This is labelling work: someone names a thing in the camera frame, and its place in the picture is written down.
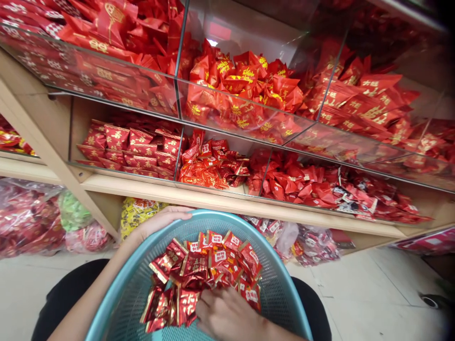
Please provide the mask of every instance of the yellow candy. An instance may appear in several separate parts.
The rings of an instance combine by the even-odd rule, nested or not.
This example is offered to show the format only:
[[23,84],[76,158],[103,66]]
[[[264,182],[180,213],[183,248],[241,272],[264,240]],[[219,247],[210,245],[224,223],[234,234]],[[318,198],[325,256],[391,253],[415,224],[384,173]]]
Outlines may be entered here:
[[120,221],[122,241],[124,241],[136,227],[148,218],[153,217],[168,205],[169,204],[167,203],[154,200],[126,197],[123,201],[122,217]]

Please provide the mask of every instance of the shelf edge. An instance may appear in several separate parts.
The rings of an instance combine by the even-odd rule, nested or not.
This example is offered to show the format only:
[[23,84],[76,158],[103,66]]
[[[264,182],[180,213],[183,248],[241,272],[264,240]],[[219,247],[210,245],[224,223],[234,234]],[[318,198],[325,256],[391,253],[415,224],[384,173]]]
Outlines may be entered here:
[[82,184],[82,188],[94,192],[109,193],[142,199],[158,200],[171,204],[195,206],[237,214],[255,215],[264,218],[306,223],[326,228],[366,233],[392,238],[403,238],[404,234],[394,226],[361,221],[351,218],[310,212],[295,208],[276,206],[216,194],[202,193],[189,189],[167,187],[107,175],[93,174]]
[[46,165],[0,157],[0,176],[62,185],[62,181]]

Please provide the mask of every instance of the basket rim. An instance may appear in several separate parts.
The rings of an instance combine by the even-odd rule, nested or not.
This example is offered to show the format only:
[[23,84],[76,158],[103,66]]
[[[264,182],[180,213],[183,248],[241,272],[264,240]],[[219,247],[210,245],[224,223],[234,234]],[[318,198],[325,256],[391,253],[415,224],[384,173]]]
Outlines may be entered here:
[[[204,215],[210,213],[210,214],[217,214],[217,215],[223,215],[231,220],[235,220],[236,223],[242,224],[246,228],[250,229],[253,233],[261,236],[261,234],[249,223],[247,223],[245,220],[242,218],[232,214],[232,213],[227,213],[227,212],[220,212],[220,211],[214,211],[214,210],[208,210],[208,209],[196,209],[193,211],[190,211],[192,214],[192,218],[198,217],[198,218],[203,218]],[[98,307],[98,310],[93,318],[92,323],[90,324],[90,328],[87,332],[87,335],[85,337],[86,341],[98,341],[101,340],[107,323],[109,321],[109,317],[111,313],[114,311],[115,306],[118,304],[120,298],[121,298],[121,293],[123,292],[125,286],[128,283],[128,279],[131,277],[131,275],[137,270],[140,261],[143,259],[145,254],[148,252],[148,249],[150,247],[150,244],[152,244],[155,240],[161,239],[164,235],[168,234],[172,229],[177,227],[183,220],[178,219],[164,227],[158,232],[155,232],[148,236],[142,243],[141,245],[133,252],[133,254],[129,257],[129,259],[125,262],[123,265],[122,269],[119,271],[115,279],[112,281],[109,289],[106,292],[106,295],[104,296],[100,306]],[[292,291],[292,296],[297,298],[298,301],[300,301],[299,294],[297,293],[297,289],[294,286],[294,283],[292,282],[292,278],[289,275],[283,261],[280,259],[278,254],[275,252],[273,247],[270,245],[269,242],[264,242],[264,247],[267,248],[268,252],[272,255],[274,260],[277,261],[278,266],[280,267],[280,270],[285,274],[285,280],[287,282],[288,288]],[[300,332],[303,333],[303,337],[305,337],[309,341],[313,341],[313,336],[311,333],[311,329],[309,327],[309,322],[308,318],[305,313],[305,309],[303,308],[303,305],[301,302],[296,302],[296,308],[298,310],[298,314],[301,316],[301,328]]]

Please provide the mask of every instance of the white tile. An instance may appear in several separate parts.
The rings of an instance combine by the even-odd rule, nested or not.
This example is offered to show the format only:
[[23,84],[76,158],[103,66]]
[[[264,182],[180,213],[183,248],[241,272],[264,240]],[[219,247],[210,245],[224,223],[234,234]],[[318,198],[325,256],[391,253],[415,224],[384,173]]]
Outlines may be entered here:
[[439,275],[419,256],[391,248],[370,250],[368,253],[410,305],[427,306],[419,293],[443,294],[435,283]]
[[21,255],[14,258],[0,260],[0,264],[18,264],[24,266],[43,267],[52,269],[73,270],[91,260],[104,258],[105,252],[79,254],[61,251],[51,257],[41,255]]
[[0,263],[0,339],[30,340],[47,293],[67,273]]
[[304,268],[298,263],[289,262],[286,264],[286,269],[292,277],[298,278],[302,282],[305,282],[317,293],[318,296],[321,296],[321,292],[310,268]]
[[408,304],[368,253],[354,253],[311,271],[324,297]]
[[343,340],[440,341],[448,324],[441,311],[406,305],[325,298]]
[[340,333],[338,332],[338,329],[337,329],[335,323],[333,322],[332,315],[324,302],[324,298],[322,297],[321,291],[319,290],[319,287],[313,276],[313,272],[311,271],[311,268],[304,268],[300,264],[296,264],[294,262],[289,262],[288,264],[286,264],[286,269],[288,270],[289,274],[292,277],[298,278],[301,281],[305,282],[317,293],[317,295],[321,299],[322,304],[324,305],[324,308],[326,310],[328,323],[330,324],[330,330],[332,332],[332,341],[342,341]]

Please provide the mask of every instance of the wooden shelf frame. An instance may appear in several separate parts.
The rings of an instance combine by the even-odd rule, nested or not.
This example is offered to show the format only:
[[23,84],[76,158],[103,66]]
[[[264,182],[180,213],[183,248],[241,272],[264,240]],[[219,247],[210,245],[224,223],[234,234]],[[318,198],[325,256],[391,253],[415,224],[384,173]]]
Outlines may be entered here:
[[[345,252],[346,254],[427,231],[385,222],[362,221],[317,208],[295,208],[295,205],[288,203],[274,203],[235,193],[220,195],[219,192],[209,189],[165,186],[164,181],[149,183],[132,175],[117,177],[112,172],[96,174],[91,169],[67,162],[71,147],[69,136],[72,105],[71,97],[50,100],[47,88],[39,80],[5,52],[0,51],[0,113],[41,158],[39,161],[35,160],[38,163],[33,163],[27,159],[14,160],[0,154],[0,176],[66,186],[114,237],[118,237],[121,205],[125,196],[342,229],[347,231],[357,246],[355,250]],[[437,194],[432,192],[430,199],[436,197]],[[446,194],[441,194],[440,198],[436,199],[446,212],[438,213],[436,221],[430,226],[434,231],[455,222],[452,199]]]

